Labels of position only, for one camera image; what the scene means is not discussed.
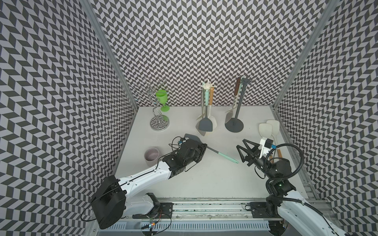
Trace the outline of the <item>grey spatula mint handle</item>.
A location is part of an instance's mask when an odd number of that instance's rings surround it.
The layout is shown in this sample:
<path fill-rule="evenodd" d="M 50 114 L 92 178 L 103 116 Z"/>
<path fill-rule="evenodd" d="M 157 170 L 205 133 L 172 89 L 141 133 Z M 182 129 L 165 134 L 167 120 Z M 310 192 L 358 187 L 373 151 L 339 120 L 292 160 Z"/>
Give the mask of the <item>grey spatula mint handle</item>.
<path fill-rule="evenodd" d="M 192 135 L 192 134 L 185 134 L 184 137 L 185 137 L 185 138 L 188 138 L 188 139 L 195 140 L 195 141 L 197 141 L 197 142 L 203 144 L 202 141 L 201 141 L 197 136 L 195 136 L 195 135 Z M 236 159 L 231 158 L 231 157 L 229 157 L 229 156 L 227 156 L 227 155 L 225 155 L 225 154 L 223 154 L 223 153 L 221 153 L 221 152 L 219 152 L 219 151 L 217 151 L 217 150 L 215 150 L 215 149 L 213 149 L 213 148 L 211 148 L 211 147 L 209 147 L 209 146 L 207 146 L 207 149 L 209 149 L 209 150 L 215 152 L 216 154 L 218 154 L 218 155 L 224 157 L 225 159 L 227 159 L 227 160 L 229 160 L 229 161 L 231 161 L 231 162 L 233 162 L 233 163 L 235 163 L 235 164 L 238 164 L 238 163 L 239 163 Z"/>

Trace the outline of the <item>steel spoon brown handle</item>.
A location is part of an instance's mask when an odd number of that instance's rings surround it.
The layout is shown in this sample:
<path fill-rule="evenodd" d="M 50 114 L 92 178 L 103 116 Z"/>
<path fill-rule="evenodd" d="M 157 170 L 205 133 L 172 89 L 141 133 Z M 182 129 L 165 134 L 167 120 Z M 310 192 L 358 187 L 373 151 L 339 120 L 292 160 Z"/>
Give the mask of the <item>steel spoon brown handle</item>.
<path fill-rule="evenodd" d="M 240 83 L 241 83 L 241 78 L 238 78 L 237 81 L 236 81 L 236 84 L 235 84 L 234 98 L 233 98 L 232 106 L 231 106 L 231 109 L 226 114 L 225 123 L 228 123 L 233 116 L 234 105 L 235 105 L 235 102 L 236 102 L 236 98 L 238 96 Z"/>

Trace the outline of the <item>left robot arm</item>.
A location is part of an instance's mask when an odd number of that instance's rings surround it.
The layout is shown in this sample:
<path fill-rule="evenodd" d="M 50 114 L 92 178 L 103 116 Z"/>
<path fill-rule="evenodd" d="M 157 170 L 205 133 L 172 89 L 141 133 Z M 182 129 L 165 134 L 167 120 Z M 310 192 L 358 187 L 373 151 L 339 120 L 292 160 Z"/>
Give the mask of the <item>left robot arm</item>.
<path fill-rule="evenodd" d="M 207 148 L 207 144 L 186 138 L 178 149 L 160 157 L 153 167 L 120 179 L 113 175 L 106 177 L 90 200 L 99 228 L 107 229 L 119 221 L 136 194 L 177 176 L 193 162 L 199 163 Z"/>

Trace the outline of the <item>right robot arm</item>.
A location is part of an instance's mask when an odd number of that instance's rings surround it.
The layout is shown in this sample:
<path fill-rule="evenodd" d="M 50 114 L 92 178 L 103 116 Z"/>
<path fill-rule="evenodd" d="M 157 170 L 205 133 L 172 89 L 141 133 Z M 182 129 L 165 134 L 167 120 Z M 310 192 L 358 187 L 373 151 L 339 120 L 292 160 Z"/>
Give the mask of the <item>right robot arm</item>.
<path fill-rule="evenodd" d="M 265 211 L 268 216 L 279 216 L 303 236 L 347 236 L 348 233 L 328 220 L 297 191 L 289 179 L 299 173 L 304 164 L 302 150 L 293 144 L 274 145 L 271 139 L 262 138 L 260 143 L 243 140 L 237 151 L 243 163 L 254 165 L 267 177 L 265 187 L 269 193 Z M 298 151 L 300 162 L 295 170 L 289 160 L 269 157 L 277 148 L 292 147 Z"/>

